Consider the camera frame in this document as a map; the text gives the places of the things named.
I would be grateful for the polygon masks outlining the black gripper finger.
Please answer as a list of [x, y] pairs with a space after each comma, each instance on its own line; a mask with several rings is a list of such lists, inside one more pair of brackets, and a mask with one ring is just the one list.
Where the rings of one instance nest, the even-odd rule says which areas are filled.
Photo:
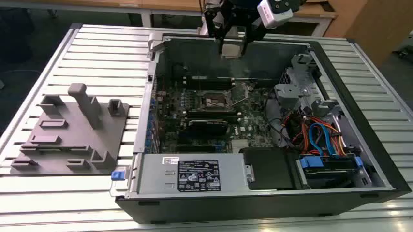
[[243, 56], [247, 50], [247, 45], [255, 40], [262, 40], [267, 33], [267, 28], [263, 25], [262, 19], [258, 18], [254, 22], [247, 23], [244, 26], [244, 36], [242, 41], [242, 51], [240, 55]]
[[[218, 52], [222, 54], [224, 37], [232, 27], [232, 4], [208, 5], [203, 11], [208, 36], [218, 41]], [[215, 27], [214, 18], [222, 15], [222, 23]]]

